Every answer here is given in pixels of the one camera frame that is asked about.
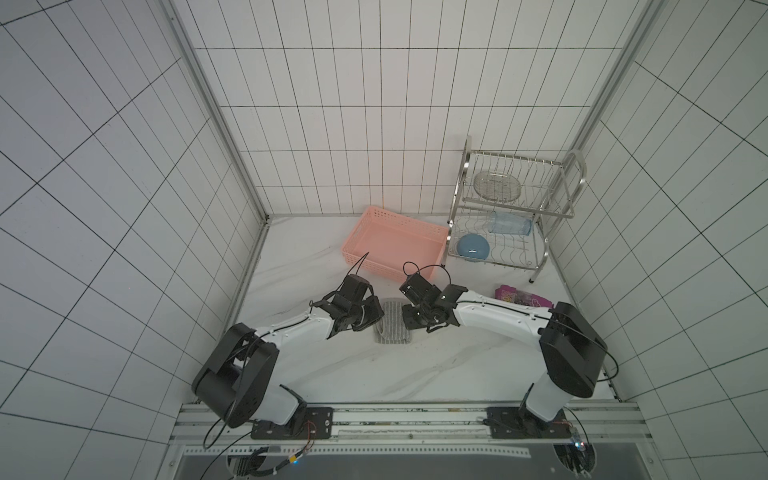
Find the grey striped dishcloth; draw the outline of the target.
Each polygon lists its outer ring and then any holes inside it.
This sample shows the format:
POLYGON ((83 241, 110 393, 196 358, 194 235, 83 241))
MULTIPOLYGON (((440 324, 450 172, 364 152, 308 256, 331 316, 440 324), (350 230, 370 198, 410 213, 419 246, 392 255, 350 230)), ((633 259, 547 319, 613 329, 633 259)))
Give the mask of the grey striped dishcloth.
POLYGON ((403 299, 385 298, 380 300, 383 317, 374 325, 374 341, 383 345, 405 345, 412 340, 406 328, 402 308, 408 302, 403 299))

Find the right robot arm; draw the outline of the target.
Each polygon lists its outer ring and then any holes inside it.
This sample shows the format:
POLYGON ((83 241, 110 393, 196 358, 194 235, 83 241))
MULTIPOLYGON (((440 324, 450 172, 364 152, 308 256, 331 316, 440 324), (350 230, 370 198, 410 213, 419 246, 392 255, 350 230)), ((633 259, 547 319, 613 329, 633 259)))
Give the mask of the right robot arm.
POLYGON ((463 286, 439 289, 419 275, 409 277, 400 292, 408 330, 432 333, 447 326, 472 327, 500 334, 537 350, 546 367, 522 402, 524 414, 551 423, 574 398, 588 399, 600 381, 607 344, 566 302, 550 308, 517 305, 480 295, 463 286))

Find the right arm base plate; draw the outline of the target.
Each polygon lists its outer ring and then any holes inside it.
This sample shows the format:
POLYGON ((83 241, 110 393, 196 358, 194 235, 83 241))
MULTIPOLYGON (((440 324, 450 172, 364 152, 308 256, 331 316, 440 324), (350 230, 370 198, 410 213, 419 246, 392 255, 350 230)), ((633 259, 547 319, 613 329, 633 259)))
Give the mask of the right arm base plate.
POLYGON ((488 407, 482 424, 493 439, 569 439, 572 424, 559 413, 550 422, 543 421, 524 407, 488 407))

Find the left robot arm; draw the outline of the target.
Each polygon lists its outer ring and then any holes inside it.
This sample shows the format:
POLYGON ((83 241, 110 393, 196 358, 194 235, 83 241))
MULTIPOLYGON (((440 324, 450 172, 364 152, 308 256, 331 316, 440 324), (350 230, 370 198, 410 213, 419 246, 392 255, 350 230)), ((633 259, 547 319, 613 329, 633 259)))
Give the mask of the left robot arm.
POLYGON ((262 330, 230 327, 192 382, 192 393, 231 428, 256 420, 296 435, 308 421, 307 402, 272 375, 281 355, 363 331, 384 316, 373 286, 357 274, 309 305, 309 310, 262 330))

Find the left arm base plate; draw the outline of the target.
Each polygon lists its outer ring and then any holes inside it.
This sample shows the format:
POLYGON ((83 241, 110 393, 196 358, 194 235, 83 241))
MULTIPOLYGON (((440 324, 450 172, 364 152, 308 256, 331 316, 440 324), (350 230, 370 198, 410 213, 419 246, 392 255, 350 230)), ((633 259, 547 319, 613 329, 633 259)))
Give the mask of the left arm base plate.
POLYGON ((331 437, 334 413, 331 407, 300 408, 286 425, 268 421, 255 422, 251 438, 270 441, 327 440, 331 437))

